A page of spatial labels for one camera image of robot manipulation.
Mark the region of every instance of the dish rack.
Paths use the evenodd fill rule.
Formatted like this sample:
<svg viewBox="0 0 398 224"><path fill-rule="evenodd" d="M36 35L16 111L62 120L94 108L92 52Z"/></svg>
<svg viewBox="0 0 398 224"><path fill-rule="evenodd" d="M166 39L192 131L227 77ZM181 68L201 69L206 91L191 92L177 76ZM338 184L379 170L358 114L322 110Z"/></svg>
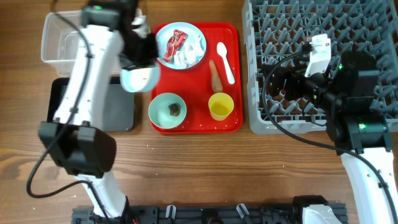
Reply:
<svg viewBox="0 0 398 224"><path fill-rule="evenodd" d="M262 103L264 74L261 65L276 64L301 51L304 37L328 34L332 41L331 77L340 55L348 50L375 56L379 80L371 108L384 114L392 132L398 131L398 18L393 1L385 0L245 0L242 9L244 44L248 55L248 103L250 128L256 134L281 133L264 111L294 134L325 130L302 116L325 124L325 112L306 99L287 101L284 95ZM289 60L282 66L294 66Z"/></svg>

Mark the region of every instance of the red wrapper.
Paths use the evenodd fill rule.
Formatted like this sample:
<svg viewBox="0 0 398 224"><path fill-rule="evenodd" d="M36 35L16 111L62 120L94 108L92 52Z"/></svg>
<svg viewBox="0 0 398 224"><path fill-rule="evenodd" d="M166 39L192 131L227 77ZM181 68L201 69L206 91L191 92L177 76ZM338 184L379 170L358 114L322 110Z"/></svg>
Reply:
<svg viewBox="0 0 398 224"><path fill-rule="evenodd" d="M182 46L182 44L187 39L188 35L182 31L174 30L174 35L167 42L167 51L163 57L165 62L170 62L177 50Z"/></svg>

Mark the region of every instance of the plastic spoon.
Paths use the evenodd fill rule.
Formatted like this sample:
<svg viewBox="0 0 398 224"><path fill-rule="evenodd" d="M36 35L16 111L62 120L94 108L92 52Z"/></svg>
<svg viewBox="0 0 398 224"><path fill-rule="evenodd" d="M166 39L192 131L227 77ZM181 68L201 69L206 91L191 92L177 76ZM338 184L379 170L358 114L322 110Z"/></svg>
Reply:
<svg viewBox="0 0 398 224"><path fill-rule="evenodd" d="M228 60L226 59L226 47L224 43L220 42L217 44L217 53L223 58L226 77L228 79L229 84L235 84L235 78L232 74L231 67L229 66Z"/></svg>

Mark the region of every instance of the wood grain surface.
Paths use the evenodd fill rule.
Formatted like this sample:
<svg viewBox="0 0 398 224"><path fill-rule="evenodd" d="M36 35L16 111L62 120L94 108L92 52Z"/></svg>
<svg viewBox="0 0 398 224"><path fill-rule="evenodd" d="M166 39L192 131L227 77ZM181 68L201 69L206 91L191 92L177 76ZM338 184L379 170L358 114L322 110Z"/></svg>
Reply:
<svg viewBox="0 0 398 224"><path fill-rule="evenodd" d="M58 10L77 10L83 4L65 0ZM353 191L335 152L250 130L243 0L150 0L141 6L151 27L163 22L225 21L238 29L245 116L242 128L233 134L163 136L150 126L149 93L138 94L134 130L112 134L118 143L115 176L130 203L258 205L320 194L347 203L350 223L357 223ZM44 150L37 130L46 119L51 83L57 78L40 59L49 7L50 0L0 4L0 223L69 223L73 208L91 205L82 186L45 199L30 198L25 192L30 170ZM324 131L302 137L331 144ZM395 150L397 137L393 134ZM73 180L47 158L33 190L49 192Z"/></svg>

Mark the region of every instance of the light blue bowl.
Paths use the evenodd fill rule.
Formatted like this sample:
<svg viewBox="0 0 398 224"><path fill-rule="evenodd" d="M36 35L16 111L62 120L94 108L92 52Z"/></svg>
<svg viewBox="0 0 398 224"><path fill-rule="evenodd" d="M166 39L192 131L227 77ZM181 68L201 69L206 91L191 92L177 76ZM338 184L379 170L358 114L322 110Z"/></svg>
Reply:
<svg viewBox="0 0 398 224"><path fill-rule="evenodd" d="M203 35L203 33L200 31L200 29L198 29L194 25L189 24L187 22L173 22L169 25L166 25L165 27L161 28L160 31L158 31L158 33L156 34L156 41L157 41L157 46L159 48L159 62L162 63L163 65L165 65L166 67L169 67L172 69L185 70L185 69L188 69L188 68L191 68L191 67L197 65L200 62L200 60L204 57L204 55L202 57L197 58L196 64L188 65L188 67L186 67L186 68L182 68L178 65L175 65L174 59L171 62L164 61L163 56L166 54L166 51L167 51L167 42L173 36L175 29L178 29L188 35L184 44L185 43L194 44L195 36L200 35L200 37L201 37L200 44L202 46L202 49L205 51L205 54L206 54L206 39L205 39L205 36Z"/></svg>
<svg viewBox="0 0 398 224"><path fill-rule="evenodd" d="M173 103L180 105L180 114L178 116L170 115L169 105ZM187 106L180 96L174 93L163 93L152 100L148 113L149 119L154 125L163 129L171 129L184 121L187 115Z"/></svg>

